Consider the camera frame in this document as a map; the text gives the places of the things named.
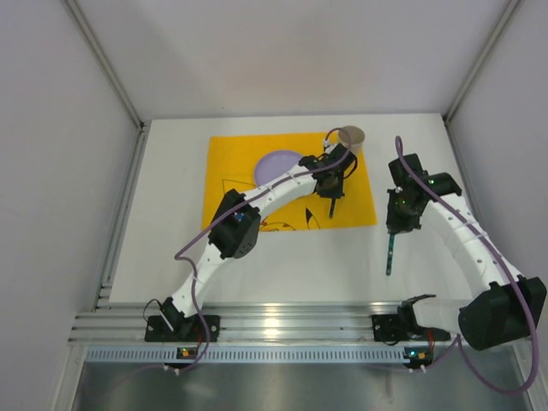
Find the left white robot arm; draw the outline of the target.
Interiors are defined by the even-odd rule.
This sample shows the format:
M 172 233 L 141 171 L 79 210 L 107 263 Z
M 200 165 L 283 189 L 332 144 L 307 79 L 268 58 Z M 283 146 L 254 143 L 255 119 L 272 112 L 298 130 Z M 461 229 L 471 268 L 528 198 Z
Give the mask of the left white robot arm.
M 240 193 L 229 190 L 212 221 L 175 255 L 190 264 L 185 283 L 160 305 L 161 316 L 172 327 L 198 314 L 208 283 L 216 271 L 241 259 L 255 247 L 261 224 L 275 211 L 311 194 L 336 202 L 343 184 L 354 172 L 357 158 L 341 143 L 329 144 L 316 157 L 305 156 L 275 179 Z

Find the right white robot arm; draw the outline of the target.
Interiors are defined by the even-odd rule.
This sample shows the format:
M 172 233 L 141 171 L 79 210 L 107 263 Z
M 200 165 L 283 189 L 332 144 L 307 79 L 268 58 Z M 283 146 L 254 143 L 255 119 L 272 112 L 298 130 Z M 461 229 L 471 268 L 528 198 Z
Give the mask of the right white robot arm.
M 547 290 L 537 278 L 524 277 L 492 245 L 448 173 L 429 174 L 417 154 L 389 164 L 394 188 L 389 191 L 386 227 L 390 236 L 428 224 L 460 267 L 470 301 L 423 294 L 401 303 L 403 329 L 422 336 L 428 329 L 459 334 L 480 351 L 528 337 L 527 318 L 538 323 Z

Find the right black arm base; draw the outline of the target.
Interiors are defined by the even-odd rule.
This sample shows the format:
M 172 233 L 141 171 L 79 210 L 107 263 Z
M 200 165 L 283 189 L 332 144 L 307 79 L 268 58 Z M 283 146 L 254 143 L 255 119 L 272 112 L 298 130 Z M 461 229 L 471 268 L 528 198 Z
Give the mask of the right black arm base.
M 447 342 L 450 333 L 439 329 L 410 331 L 396 314 L 373 314 L 371 316 L 373 338 L 375 342 L 396 345 L 401 342 Z

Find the yellow cloth placemat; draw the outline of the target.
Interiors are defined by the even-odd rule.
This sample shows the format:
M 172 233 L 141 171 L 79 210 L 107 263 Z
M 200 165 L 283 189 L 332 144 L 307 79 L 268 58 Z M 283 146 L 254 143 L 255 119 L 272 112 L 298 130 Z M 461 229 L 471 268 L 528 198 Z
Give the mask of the yellow cloth placemat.
M 206 163 L 202 226 L 213 219 L 224 194 L 235 189 L 240 193 L 256 187 L 253 172 L 266 154 L 289 150 L 301 156 L 318 156 L 323 151 L 324 132 L 213 136 Z M 331 201 L 317 194 L 297 199 L 272 213 L 261 223 L 262 232 L 339 229 L 373 226 L 377 216 L 366 162 L 362 154 L 357 169 L 345 180 L 344 197 L 335 204 L 329 217 Z

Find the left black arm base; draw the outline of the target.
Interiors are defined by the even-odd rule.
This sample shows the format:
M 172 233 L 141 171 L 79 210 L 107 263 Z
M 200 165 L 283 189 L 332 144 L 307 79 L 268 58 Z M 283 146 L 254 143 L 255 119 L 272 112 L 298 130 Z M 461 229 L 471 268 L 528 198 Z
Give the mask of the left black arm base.
M 197 343 L 206 341 L 206 328 L 197 315 L 184 319 L 182 326 L 172 330 L 161 315 L 150 316 L 144 337 L 149 343 Z

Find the purple plastic plate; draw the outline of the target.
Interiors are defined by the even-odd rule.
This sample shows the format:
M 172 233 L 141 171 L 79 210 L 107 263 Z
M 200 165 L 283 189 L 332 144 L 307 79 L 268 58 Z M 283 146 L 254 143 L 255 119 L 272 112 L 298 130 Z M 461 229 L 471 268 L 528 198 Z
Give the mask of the purple plastic plate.
M 291 150 L 277 150 L 265 154 L 253 169 L 253 181 L 256 186 L 270 182 L 288 172 L 297 165 L 302 155 Z

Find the beige paper cup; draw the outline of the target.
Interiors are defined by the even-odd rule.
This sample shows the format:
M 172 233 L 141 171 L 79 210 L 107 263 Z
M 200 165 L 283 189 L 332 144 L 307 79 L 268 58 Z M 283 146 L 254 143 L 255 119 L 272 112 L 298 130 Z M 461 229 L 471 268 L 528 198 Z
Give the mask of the beige paper cup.
M 344 126 L 337 132 L 337 142 L 344 146 L 348 146 L 356 157 L 359 157 L 362 154 L 365 138 L 364 131 L 361 128 L 352 125 Z

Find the fork with teal handle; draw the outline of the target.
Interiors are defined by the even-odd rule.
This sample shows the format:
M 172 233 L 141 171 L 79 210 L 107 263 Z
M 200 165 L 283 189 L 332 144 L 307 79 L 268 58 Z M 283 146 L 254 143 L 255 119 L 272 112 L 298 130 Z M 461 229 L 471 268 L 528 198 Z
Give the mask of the fork with teal handle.
M 332 219 L 335 214 L 335 208 L 336 208 L 337 199 L 333 198 L 331 199 L 331 205 L 329 210 L 329 219 Z

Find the spoon with teal handle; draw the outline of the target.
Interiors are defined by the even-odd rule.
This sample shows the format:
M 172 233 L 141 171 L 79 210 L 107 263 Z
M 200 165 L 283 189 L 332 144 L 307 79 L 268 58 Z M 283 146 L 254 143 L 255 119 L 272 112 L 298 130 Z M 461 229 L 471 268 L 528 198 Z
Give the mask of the spoon with teal handle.
M 395 234 L 389 233 L 388 247 L 387 247 L 387 257 L 386 257 L 386 266 L 385 266 L 385 275 L 387 277 L 389 277 L 392 273 L 395 237 L 396 237 Z

